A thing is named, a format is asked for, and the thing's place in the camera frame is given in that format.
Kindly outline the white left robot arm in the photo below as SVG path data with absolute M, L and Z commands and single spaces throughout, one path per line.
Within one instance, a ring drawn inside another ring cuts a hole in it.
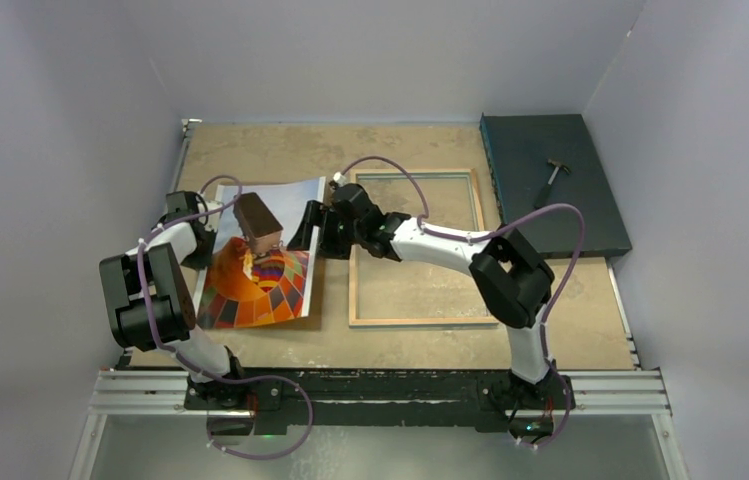
M 216 205 L 200 192 L 168 194 L 149 237 L 99 264 L 114 339 L 170 356 L 188 372 L 193 395 L 225 409 L 242 405 L 258 383 L 289 384 L 247 374 L 208 332 L 308 314 L 322 209 L 313 198 L 282 211 L 257 191 Z

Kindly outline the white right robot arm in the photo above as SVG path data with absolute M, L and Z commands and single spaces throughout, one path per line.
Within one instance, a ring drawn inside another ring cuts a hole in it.
M 534 407 L 549 396 L 556 362 L 545 325 L 557 299 L 555 275 L 514 225 L 489 232 L 428 227 L 420 217 L 382 211 L 357 183 L 335 185 L 330 202 L 310 202 L 305 218 L 319 228 L 318 251 L 327 258 L 346 259 L 359 247 L 373 258 L 470 277 L 486 310 L 506 328 L 514 399 Z

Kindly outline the blue wooden picture frame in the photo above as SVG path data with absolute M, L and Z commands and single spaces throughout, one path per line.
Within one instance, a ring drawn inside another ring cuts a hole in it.
M 487 230 L 477 174 L 469 168 L 412 170 L 436 230 Z M 352 328 L 492 328 L 465 266 L 454 269 L 456 250 L 446 262 L 426 254 L 422 261 L 377 259 L 355 246 L 349 260 L 349 326 Z

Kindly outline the hot air balloon photo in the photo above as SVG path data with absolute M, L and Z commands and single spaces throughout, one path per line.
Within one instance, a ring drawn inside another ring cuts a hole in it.
M 236 204 L 211 224 L 217 228 L 210 265 L 199 272 L 197 322 L 205 330 L 267 327 L 310 315 L 318 230 L 301 250 L 289 248 L 307 203 L 324 199 L 326 180 L 220 185 L 215 201 Z

